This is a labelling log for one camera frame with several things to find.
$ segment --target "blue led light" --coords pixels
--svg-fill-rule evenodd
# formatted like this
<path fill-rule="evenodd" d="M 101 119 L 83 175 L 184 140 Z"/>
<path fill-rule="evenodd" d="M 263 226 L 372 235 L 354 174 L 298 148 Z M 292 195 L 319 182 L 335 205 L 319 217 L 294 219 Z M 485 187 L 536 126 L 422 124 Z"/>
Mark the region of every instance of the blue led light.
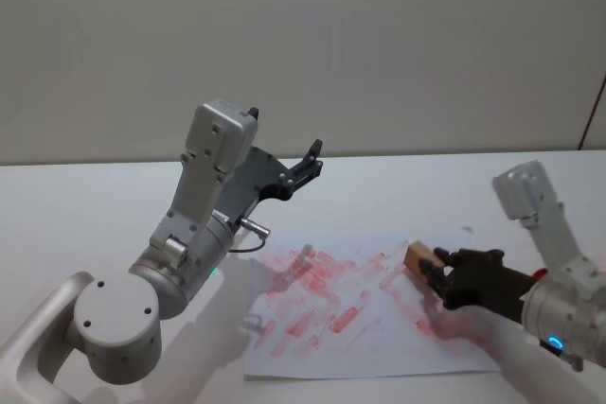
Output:
<path fill-rule="evenodd" d="M 562 341 L 560 341 L 560 338 L 557 338 L 555 336 L 550 336 L 548 339 L 549 343 L 551 345 L 553 345 L 554 347 L 563 350 L 564 348 L 564 343 Z"/>

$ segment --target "wooden block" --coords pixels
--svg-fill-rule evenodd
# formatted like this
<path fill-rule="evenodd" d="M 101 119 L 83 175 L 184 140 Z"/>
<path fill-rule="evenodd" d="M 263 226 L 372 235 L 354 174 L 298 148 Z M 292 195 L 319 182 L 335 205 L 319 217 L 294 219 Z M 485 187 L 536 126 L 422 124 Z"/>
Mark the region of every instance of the wooden block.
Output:
<path fill-rule="evenodd" d="M 440 268 L 444 268 L 444 262 L 439 257 L 434 255 L 434 252 L 423 245 L 420 241 L 416 241 L 408 247 L 406 257 L 404 258 L 404 265 L 410 270 L 418 279 L 423 283 L 427 283 L 425 276 L 420 272 L 419 260 L 429 259 L 434 265 Z"/>

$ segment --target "robotic arm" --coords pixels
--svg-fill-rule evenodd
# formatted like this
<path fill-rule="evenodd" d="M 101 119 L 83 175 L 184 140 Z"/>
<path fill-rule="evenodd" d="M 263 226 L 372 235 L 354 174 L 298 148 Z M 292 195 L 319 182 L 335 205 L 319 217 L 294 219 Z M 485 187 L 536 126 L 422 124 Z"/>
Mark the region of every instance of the robotic arm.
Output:
<path fill-rule="evenodd" d="M 160 321 L 180 314 L 231 251 L 242 227 L 269 230 L 248 217 L 265 199 L 289 200 L 320 175 L 316 140 L 303 160 L 286 168 L 251 147 L 258 110 L 224 100 L 198 108 L 181 155 L 183 172 L 172 204 L 150 244 L 128 273 L 70 277 L 0 348 L 0 395 L 13 403 L 77 403 L 52 385 L 73 348 L 101 379 L 142 379 L 162 351 Z"/>
<path fill-rule="evenodd" d="M 436 249 L 450 273 L 419 262 L 447 309 L 478 305 L 522 324 L 541 346 L 582 370 L 583 360 L 606 366 L 604 275 L 583 255 L 563 214 L 563 203 L 541 163 L 515 167 L 493 180 L 510 220 L 532 235 L 547 275 L 527 276 L 503 266 L 503 252 Z"/>

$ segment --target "white tabletop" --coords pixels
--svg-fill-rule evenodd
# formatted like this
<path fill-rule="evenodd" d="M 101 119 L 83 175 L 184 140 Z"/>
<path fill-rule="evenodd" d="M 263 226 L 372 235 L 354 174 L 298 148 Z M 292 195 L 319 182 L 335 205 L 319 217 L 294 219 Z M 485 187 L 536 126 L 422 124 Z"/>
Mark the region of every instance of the white tabletop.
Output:
<path fill-rule="evenodd" d="M 581 248 L 606 265 L 606 151 L 331 158 L 320 179 L 289 202 L 264 202 L 253 219 L 276 232 L 307 233 L 310 242 L 376 232 L 424 239 L 465 228 L 461 246 L 501 248 L 507 265 L 532 272 L 539 255 L 528 233 L 506 219 L 490 185 L 532 159 L 545 164 Z M 0 167 L 0 342 L 72 272 L 126 271 L 169 206 L 179 173 L 175 163 Z M 86 404 L 606 401 L 601 368 L 590 364 L 574 374 L 527 344 L 501 374 L 245 381 L 247 338 L 238 327 L 247 310 L 246 263 L 226 261 L 184 314 L 163 323 L 163 357 L 141 382 L 105 384 L 75 352 L 59 385 Z"/>

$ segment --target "white paper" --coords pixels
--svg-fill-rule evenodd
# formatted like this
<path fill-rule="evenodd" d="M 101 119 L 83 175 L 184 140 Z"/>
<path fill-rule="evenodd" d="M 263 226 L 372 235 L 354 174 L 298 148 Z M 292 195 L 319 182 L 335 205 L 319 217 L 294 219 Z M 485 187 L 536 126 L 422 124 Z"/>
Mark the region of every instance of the white paper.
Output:
<path fill-rule="evenodd" d="M 265 272 L 253 273 L 258 297 L 250 313 L 258 329 L 245 375 L 375 378 L 499 370 L 484 350 L 490 352 L 483 323 L 465 310 L 442 310 L 411 279 L 402 265 L 408 243 L 401 235 L 310 243 L 273 237 L 253 259 Z"/>

